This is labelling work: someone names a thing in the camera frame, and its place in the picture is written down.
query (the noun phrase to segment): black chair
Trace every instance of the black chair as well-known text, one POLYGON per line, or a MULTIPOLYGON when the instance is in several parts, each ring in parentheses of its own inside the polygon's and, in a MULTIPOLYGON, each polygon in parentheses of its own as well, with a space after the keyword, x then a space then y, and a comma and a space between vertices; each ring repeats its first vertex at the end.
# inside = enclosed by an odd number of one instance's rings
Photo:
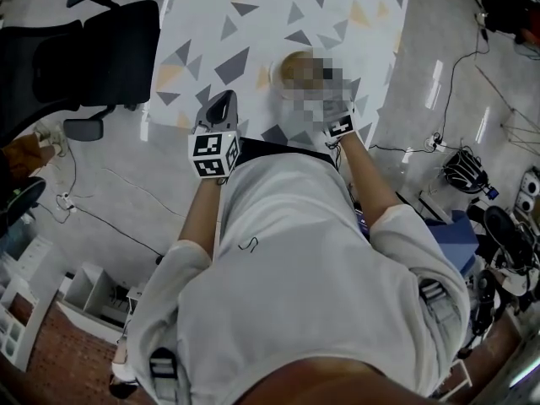
POLYGON ((21 187, 11 192, 7 199, 0 200, 0 237, 28 210, 36 206, 37 200, 46 188, 41 177, 29 177, 21 187))
MULTIPOLYGON (((67 0, 67 6, 83 0, 67 0)), ((56 27, 0 30, 0 147, 53 112, 104 106, 88 120, 68 119, 66 135, 78 141, 103 137, 103 117, 117 105, 134 109, 150 98, 159 39, 154 1, 109 8, 56 27)))

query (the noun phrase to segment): power strip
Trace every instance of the power strip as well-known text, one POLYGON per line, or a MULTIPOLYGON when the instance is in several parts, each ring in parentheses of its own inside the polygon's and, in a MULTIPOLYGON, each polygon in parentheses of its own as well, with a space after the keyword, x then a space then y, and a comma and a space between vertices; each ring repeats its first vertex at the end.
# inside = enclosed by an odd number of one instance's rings
POLYGON ((435 151, 438 152, 444 152, 446 150, 446 143, 444 141, 441 141, 440 143, 435 142, 435 137, 431 135, 428 139, 424 141, 424 146, 426 150, 433 150, 435 148, 435 151))

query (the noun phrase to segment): white shelf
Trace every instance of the white shelf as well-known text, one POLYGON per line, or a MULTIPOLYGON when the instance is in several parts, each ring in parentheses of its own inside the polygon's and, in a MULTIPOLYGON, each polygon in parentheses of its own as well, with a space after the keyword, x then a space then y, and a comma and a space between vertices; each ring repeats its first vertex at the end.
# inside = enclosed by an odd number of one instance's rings
POLYGON ((27 229, 0 256, 0 353, 26 371, 41 323, 55 299, 65 270, 52 243, 27 229), (19 294, 32 305, 23 325, 9 309, 19 294))
POLYGON ((83 268, 80 268, 75 274, 64 300, 70 305, 83 310, 93 287, 94 284, 90 281, 86 271, 83 268))
POLYGON ((115 287, 116 284, 103 268, 85 263, 75 273, 63 301, 58 302, 58 306, 77 328, 116 344, 116 340, 122 335, 127 312, 111 304, 111 293, 115 287), (104 321, 101 317, 114 320, 121 324, 121 327, 104 321))

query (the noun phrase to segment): floor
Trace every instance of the floor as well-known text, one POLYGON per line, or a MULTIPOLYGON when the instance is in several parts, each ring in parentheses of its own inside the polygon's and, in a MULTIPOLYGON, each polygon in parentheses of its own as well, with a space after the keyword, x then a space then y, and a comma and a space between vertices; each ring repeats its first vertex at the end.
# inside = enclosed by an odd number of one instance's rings
MULTIPOLYGON (((100 11, 89 2, 68 10, 64 2, 13 0, 5 24, 60 24, 100 11)), ((473 0, 409 1, 397 65, 385 106, 380 109, 374 143, 422 149, 430 134, 440 132, 451 67, 458 57, 476 48, 475 10, 473 0), (439 77, 435 68, 440 70, 439 77), (438 94, 430 96, 437 89, 438 94)), ((480 39, 479 49, 485 46, 480 39)), ((502 35, 490 35, 489 47, 489 54, 469 57, 457 67, 445 141, 454 147, 463 141, 481 156, 492 183, 500 191, 497 203, 507 207, 514 202, 523 171, 539 161, 505 141, 500 122, 510 112, 477 66, 512 106, 536 121, 540 111, 540 63, 516 54, 512 40, 502 35), (483 136, 477 143, 483 121, 483 136)), ((83 109, 76 114, 86 117, 94 112, 83 109)), ((68 116, 73 117, 73 113, 60 112, 47 120, 52 124, 68 116)), ((186 130, 150 122, 148 141, 144 142, 141 111, 119 109, 106 118, 102 140, 71 142, 77 162, 74 201, 158 253, 165 253, 176 239, 197 189, 197 179, 187 161, 186 141, 186 130)), ((461 193, 435 179, 447 155, 405 155, 376 149, 371 152, 393 187, 410 200, 419 190, 429 187, 434 199, 446 209, 466 204, 461 193)), ((47 180, 40 201, 58 220, 64 220, 66 214, 57 208, 55 195, 73 184, 74 171, 71 155, 55 159, 40 171, 47 180)), ((129 286, 145 280, 154 269, 154 252, 86 213, 72 214, 65 224, 57 223, 43 208, 37 208, 35 215, 40 232, 61 248, 66 268, 71 271, 91 261, 129 286)))
MULTIPOLYGON (((20 321, 30 317, 32 311, 31 304, 19 296, 10 310, 20 321)), ((114 354, 114 346, 74 327, 55 304, 41 325, 26 372, 0 359, 2 383, 25 405, 115 405, 121 401, 109 393, 114 354)), ((122 403, 154 402, 138 389, 122 403)))

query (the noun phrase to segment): table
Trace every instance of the table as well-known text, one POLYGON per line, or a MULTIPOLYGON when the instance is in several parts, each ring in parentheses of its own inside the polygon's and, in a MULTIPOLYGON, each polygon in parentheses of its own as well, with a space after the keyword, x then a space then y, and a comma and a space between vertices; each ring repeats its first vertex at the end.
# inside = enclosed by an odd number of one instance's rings
POLYGON ((168 0, 148 119, 192 128, 208 99, 238 94, 243 137, 321 149, 310 109, 283 100, 269 71, 289 53, 323 49, 352 81, 355 125, 375 133, 396 61, 408 0, 168 0))

